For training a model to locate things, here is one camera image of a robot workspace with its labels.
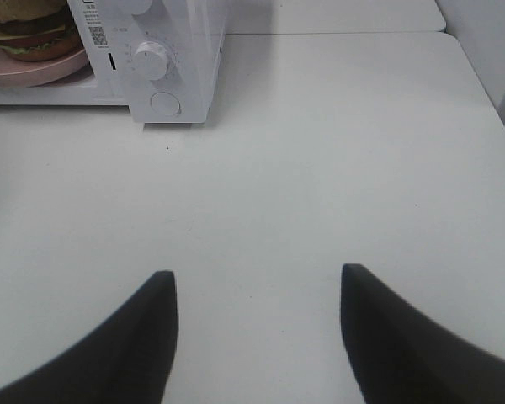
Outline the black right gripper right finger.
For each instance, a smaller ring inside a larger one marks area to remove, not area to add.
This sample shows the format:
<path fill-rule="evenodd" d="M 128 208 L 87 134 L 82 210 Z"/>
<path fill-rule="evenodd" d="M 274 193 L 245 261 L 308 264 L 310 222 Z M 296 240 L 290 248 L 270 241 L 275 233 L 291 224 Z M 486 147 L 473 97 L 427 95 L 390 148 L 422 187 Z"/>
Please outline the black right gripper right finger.
<path fill-rule="evenodd" d="M 365 266 L 341 272 L 343 345 L 367 403 L 505 403 L 505 360 L 441 326 Z"/>

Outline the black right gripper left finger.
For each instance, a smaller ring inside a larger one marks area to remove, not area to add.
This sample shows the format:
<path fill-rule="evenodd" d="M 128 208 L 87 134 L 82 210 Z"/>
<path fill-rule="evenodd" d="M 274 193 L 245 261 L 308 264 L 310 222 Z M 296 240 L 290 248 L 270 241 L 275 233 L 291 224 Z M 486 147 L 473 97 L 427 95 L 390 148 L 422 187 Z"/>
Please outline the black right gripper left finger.
<path fill-rule="evenodd" d="M 155 272 L 78 343 L 0 389 L 0 403 L 160 403 L 178 341 L 173 272 Z"/>

